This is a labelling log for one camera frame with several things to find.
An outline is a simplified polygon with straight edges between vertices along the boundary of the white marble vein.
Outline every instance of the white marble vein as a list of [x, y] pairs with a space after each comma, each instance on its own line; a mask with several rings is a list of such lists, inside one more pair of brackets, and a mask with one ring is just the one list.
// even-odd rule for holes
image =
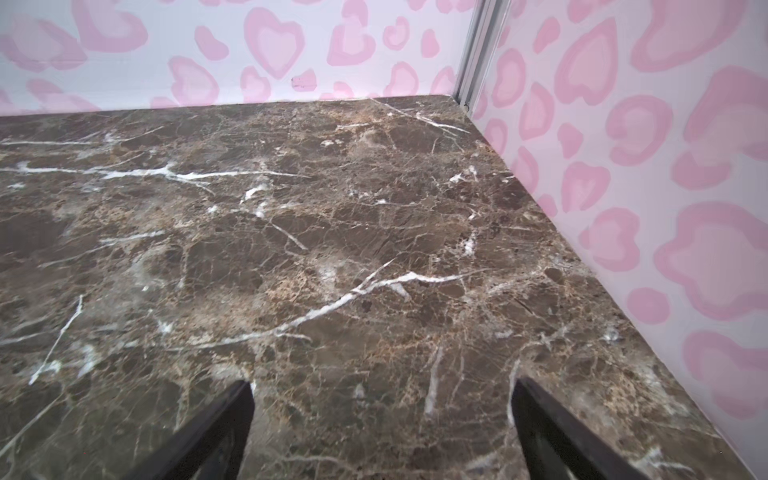
[[440, 362], [442, 361], [443, 348], [442, 346], [437, 349], [437, 356], [432, 363], [432, 368], [429, 370], [429, 389], [427, 390], [427, 398], [424, 400], [424, 415], [430, 416], [435, 411], [435, 403], [437, 402], [437, 388], [440, 384], [440, 378], [437, 372], [440, 368]]
[[408, 272], [393, 279], [380, 280], [378, 282], [370, 283], [368, 286], [363, 288], [363, 286], [366, 285], [381, 269], [389, 265], [391, 262], [392, 260], [382, 265], [375, 272], [368, 275], [368, 277], [365, 278], [357, 287], [353, 288], [352, 291], [341, 296], [341, 298], [339, 298], [335, 302], [328, 303], [327, 305], [321, 306], [318, 309], [310, 310], [306, 314], [298, 318], [295, 318], [289, 322], [285, 322], [281, 325], [278, 325], [273, 329], [265, 330], [263, 332], [245, 333], [243, 335], [223, 339], [219, 342], [198, 343], [198, 344], [193, 344], [185, 347], [170, 348], [168, 350], [180, 351], [180, 350], [188, 350], [188, 349], [210, 349], [217, 346], [231, 345], [233, 343], [241, 343], [241, 342], [246, 342], [252, 339], [263, 338], [265, 336], [276, 336], [278, 334], [285, 333], [288, 330], [294, 329], [309, 320], [312, 320], [319, 316], [323, 316], [323, 315], [326, 315], [327, 313], [336, 311], [339, 308], [345, 306], [347, 303], [351, 302], [352, 300], [358, 297], [367, 295], [371, 293], [373, 290], [377, 290], [382, 287], [389, 287], [395, 283], [407, 283], [407, 282], [413, 282], [413, 281], [419, 281], [424, 283], [445, 283], [445, 282], [452, 282], [454, 280], [459, 280], [469, 275], [469, 273], [463, 273], [460, 275], [448, 275], [448, 276], [426, 276], [426, 275], [420, 275], [415, 272]]
[[9, 440], [8, 443], [5, 444], [2, 450], [0, 450], [0, 457], [5, 455], [5, 453], [8, 452], [8, 450], [10, 450], [13, 447], [13, 445], [16, 444], [16, 442], [22, 437], [22, 435], [24, 435], [27, 432], [27, 430], [29, 430], [40, 418], [42, 418], [42, 416], [45, 415], [45, 413], [48, 410], [50, 410], [52, 406], [56, 405], [59, 399], [61, 399], [61, 395], [56, 397], [53, 402], [48, 403], [48, 405], [45, 406], [45, 408], [41, 410], [37, 415], [35, 415], [35, 417], [32, 420], [30, 420], [27, 423], [27, 425], [24, 425], [22, 429], [19, 430], [18, 433], [16, 433], [16, 435], [13, 435], [13, 438]]
[[45, 360], [43, 360], [43, 364], [40, 365], [40, 368], [38, 369], [38, 371], [35, 372], [32, 375], [32, 378], [29, 380], [29, 385], [35, 383], [35, 380], [38, 379], [40, 374], [43, 372], [43, 369], [45, 368], [45, 364], [48, 363], [48, 359], [51, 358], [51, 354], [53, 353], [54, 349], [58, 345], [59, 340], [61, 340], [61, 338], [63, 337], [64, 333], [67, 331], [69, 326], [72, 324], [72, 321], [74, 321], [74, 319], [78, 318], [81, 313], [83, 313], [83, 296], [82, 295], [80, 295], [80, 297], [78, 298], [78, 306], [74, 310], [74, 313], [72, 314], [72, 316], [69, 317], [69, 321], [67, 321], [67, 323], [61, 328], [61, 332], [58, 333], [58, 337], [56, 338], [56, 341], [53, 343], [53, 346], [51, 347], [51, 349], [48, 351], [48, 355], [45, 356]]

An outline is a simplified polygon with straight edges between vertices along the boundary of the marble floor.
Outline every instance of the marble floor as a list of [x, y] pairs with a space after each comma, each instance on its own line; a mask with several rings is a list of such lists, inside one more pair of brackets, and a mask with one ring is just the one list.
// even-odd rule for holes
[[749, 478], [447, 97], [0, 119], [0, 478], [120, 478], [235, 379], [240, 478], [527, 478], [531, 376]]

